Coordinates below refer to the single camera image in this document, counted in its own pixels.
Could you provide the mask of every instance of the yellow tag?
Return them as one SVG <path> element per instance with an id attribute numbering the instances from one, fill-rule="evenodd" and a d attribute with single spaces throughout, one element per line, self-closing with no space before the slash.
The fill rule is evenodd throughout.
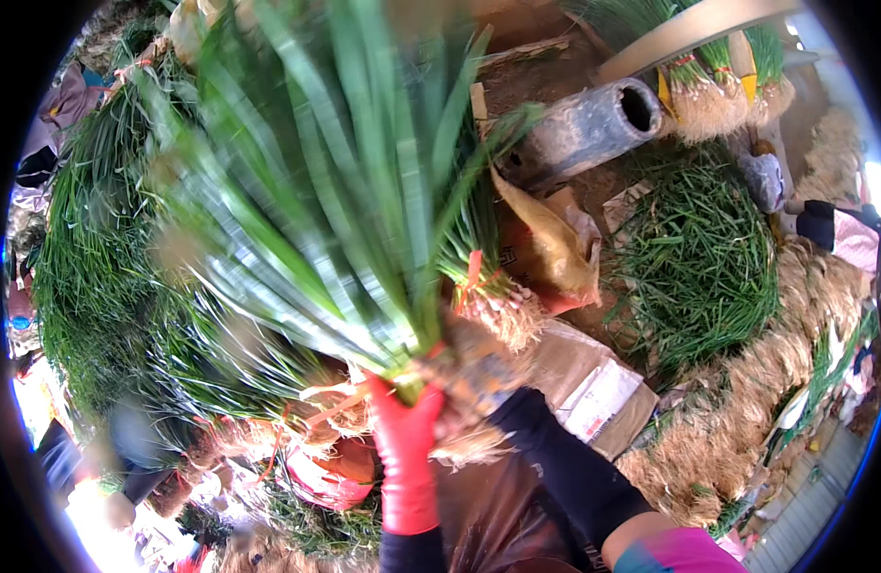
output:
<path id="1" fill-rule="evenodd" d="M 679 118 L 676 116 L 676 111 L 673 109 L 673 98 L 670 97 L 670 87 L 667 86 L 667 79 L 664 77 L 664 71 L 660 68 L 657 68 L 657 99 L 661 100 L 661 103 L 664 104 L 664 107 L 670 112 L 670 115 L 676 121 L 679 121 Z"/>
<path id="2" fill-rule="evenodd" d="M 746 91 L 746 99 L 752 103 L 756 99 L 756 74 L 745 75 L 740 82 Z"/>

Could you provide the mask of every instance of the white tag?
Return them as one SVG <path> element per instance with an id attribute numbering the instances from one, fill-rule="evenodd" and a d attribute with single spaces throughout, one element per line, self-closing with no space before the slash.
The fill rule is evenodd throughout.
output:
<path id="1" fill-rule="evenodd" d="M 589 443 L 622 409 L 643 380 L 641 374 L 607 359 L 564 401 L 555 412 L 555 418 L 564 429 Z"/>

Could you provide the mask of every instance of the red rubber glove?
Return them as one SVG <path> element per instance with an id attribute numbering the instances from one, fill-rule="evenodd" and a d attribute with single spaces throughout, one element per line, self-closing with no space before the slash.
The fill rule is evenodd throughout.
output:
<path id="1" fill-rule="evenodd" d="M 434 421 L 443 407 L 443 392 L 428 384 L 414 408 L 392 396 L 389 385 L 367 379 L 374 419 L 374 441 L 384 463 L 383 529 L 417 535 L 437 527 L 437 485 L 428 465 L 434 446 Z"/>

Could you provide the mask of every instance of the pipe opening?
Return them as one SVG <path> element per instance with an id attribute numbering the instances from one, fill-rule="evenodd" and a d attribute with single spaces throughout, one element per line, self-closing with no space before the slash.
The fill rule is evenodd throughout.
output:
<path id="1" fill-rule="evenodd" d="M 638 90 L 630 87 L 623 88 L 618 98 L 626 119 L 635 129 L 638 131 L 651 129 L 651 109 Z"/>

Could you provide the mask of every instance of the metal beam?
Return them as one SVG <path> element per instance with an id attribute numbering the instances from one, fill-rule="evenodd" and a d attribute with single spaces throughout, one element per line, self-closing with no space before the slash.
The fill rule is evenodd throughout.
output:
<path id="1" fill-rule="evenodd" d="M 702 0 L 606 61 L 597 71 L 594 85 L 640 74 L 730 32 L 803 7 L 800 0 Z"/>

